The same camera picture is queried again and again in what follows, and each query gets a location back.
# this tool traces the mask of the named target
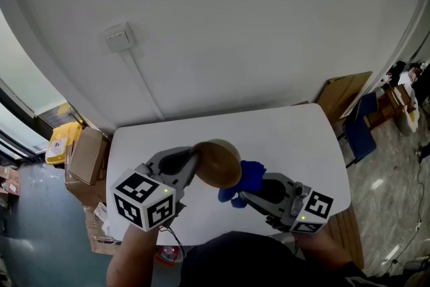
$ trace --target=gray floor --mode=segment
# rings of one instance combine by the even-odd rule
[[[365,272],[383,274],[387,257],[395,258],[415,233],[421,186],[413,147],[427,144],[430,132],[420,120],[418,133],[403,136],[393,121],[372,131],[378,148],[348,169],[352,202],[357,215]],[[345,139],[340,141],[345,161],[352,160]],[[0,252],[16,286],[105,286],[110,256],[92,253],[80,203],[64,187],[64,171],[45,164],[22,167],[21,196],[4,213],[8,237],[0,237]],[[422,163],[421,181],[430,190],[430,158]],[[429,192],[425,194],[423,223],[404,263],[430,253]],[[392,267],[400,272],[399,264]],[[157,265],[153,286],[178,285],[179,269]]]

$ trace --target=chair leg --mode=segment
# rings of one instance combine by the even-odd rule
[[[352,162],[350,162],[348,165],[347,165],[347,168],[348,167],[350,167],[351,165],[353,165],[353,164],[356,164],[358,162],[358,160],[357,159],[354,159]]]

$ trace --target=yellow container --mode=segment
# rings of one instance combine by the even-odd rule
[[[51,165],[64,163],[67,147],[79,138],[81,132],[82,125],[78,122],[66,123],[55,128],[45,154],[45,161]]]

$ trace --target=green floor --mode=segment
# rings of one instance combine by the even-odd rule
[[[111,256],[92,253],[82,205],[64,185],[64,171],[46,164],[19,169],[21,196],[6,219],[0,253],[16,286],[105,286]],[[153,286],[177,286],[179,268],[156,264]]]

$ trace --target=white label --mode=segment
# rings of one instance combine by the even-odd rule
[[[49,145],[48,152],[46,152],[46,157],[50,158],[63,154],[66,149],[66,144],[67,138],[52,141],[51,145]]]
[[[99,204],[97,205],[97,208],[94,210],[94,214],[97,215],[97,217],[105,222],[108,219],[108,209],[106,208],[106,206],[104,204],[102,204],[101,202],[99,202]]]

